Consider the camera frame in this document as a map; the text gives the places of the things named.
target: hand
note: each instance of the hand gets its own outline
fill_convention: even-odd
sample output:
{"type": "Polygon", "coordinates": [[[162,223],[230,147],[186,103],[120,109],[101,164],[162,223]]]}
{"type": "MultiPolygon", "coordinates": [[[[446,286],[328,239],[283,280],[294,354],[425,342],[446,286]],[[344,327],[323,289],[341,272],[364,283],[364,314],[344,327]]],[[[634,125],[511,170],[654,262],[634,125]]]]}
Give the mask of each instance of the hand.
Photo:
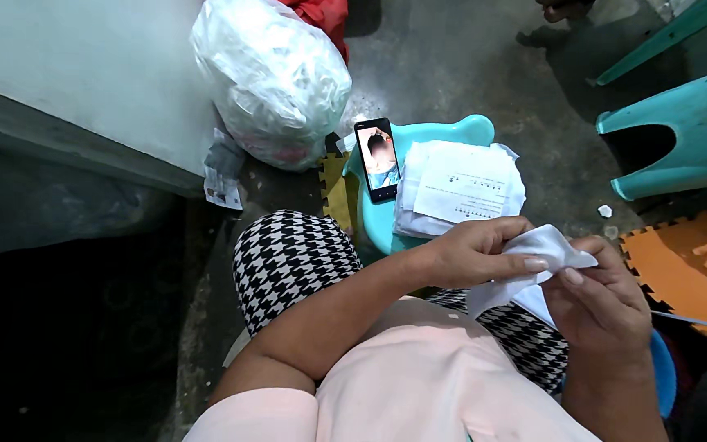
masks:
{"type": "Polygon", "coordinates": [[[426,286],[467,289],[492,279],[532,275],[547,261],[530,255],[499,255],[503,244],[533,229],[522,216],[464,221],[427,244],[413,248],[423,263],[426,286]]]}
{"type": "Polygon", "coordinates": [[[536,0],[542,5],[545,20],[550,23],[561,21],[565,18],[577,20],[583,18],[594,4],[593,0],[536,0]]]}
{"type": "Polygon", "coordinates": [[[651,341],[651,309],[635,277],[602,237],[570,241],[599,265],[565,268],[540,284],[547,309],[570,349],[615,357],[637,355],[651,341]]]}

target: white wall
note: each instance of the white wall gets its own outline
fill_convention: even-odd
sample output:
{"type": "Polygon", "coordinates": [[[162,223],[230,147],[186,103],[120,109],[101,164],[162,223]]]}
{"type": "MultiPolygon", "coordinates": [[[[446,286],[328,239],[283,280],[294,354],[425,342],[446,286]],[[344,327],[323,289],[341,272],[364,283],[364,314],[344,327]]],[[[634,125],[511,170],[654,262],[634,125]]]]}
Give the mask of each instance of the white wall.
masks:
{"type": "Polygon", "coordinates": [[[0,0],[0,95],[202,175],[215,121],[188,40],[200,4],[0,0]]]}

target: smartphone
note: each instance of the smartphone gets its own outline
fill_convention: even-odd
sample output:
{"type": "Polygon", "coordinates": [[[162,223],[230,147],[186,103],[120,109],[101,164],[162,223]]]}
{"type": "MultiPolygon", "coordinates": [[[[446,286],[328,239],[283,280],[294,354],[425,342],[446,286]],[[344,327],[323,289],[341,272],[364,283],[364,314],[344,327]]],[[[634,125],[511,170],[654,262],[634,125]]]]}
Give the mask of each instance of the smartphone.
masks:
{"type": "Polygon", "coordinates": [[[389,119],[360,121],[353,125],[353,132],[365,166],[370,200],[377,203],[394,198],[398,194],[400,168],[389,119]]]}

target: orange foam mat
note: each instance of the orange foam mat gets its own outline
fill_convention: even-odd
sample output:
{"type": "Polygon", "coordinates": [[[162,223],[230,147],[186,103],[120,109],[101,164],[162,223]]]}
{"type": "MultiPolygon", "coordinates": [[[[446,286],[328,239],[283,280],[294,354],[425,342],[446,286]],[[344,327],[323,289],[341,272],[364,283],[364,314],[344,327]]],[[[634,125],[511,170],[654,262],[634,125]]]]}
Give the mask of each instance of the orange foam mat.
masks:
{"type": "MultiPolygon", "coordinates": [[[[707,321],[707,213],[635,230],[621,239],[627,264],[673,313],[707,321]]],[[[707,327],[695,326],[707,333],[707,327]]]]}

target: person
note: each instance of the person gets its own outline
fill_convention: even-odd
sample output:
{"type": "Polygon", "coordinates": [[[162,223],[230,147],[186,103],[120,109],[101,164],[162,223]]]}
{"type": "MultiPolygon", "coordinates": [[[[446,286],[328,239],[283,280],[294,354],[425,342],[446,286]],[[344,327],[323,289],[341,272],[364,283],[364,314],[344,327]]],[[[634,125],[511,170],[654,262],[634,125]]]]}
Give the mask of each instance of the person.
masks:
{"type": "Polygon", "coordinates": [[[542,5],[545,20],[556,23],[563,19],[579,20],[588,14],[594,0],[536,0],[542,5]]]}
{"type": "Polygon", "coordinates": [[[392,146],[392,137],[376,129],[376,133],[367,139],[367,149],[373,164],[367,166],[368,180],[373,189],[380,189],[397,184],[400,180],[398,159],[392,146]]]}
{"type": "Polygon", "coordinates": [[[532,228],[519,216],[466,221],[362,267],[329,217],[258,219],[233,256],[252,340],[185,442],[666,441],[650,310],[603,238],[571,242],[598,266],[542,284],[560,334],[513,304],[466,316],[459,288],[547,269],[535,256],[500,254],[532,228]],[[442,290],[408,296],[428,286],[442,290]],[[558,404],[548,393],[563,374],[548,367],[561,357],[558,404]]]}

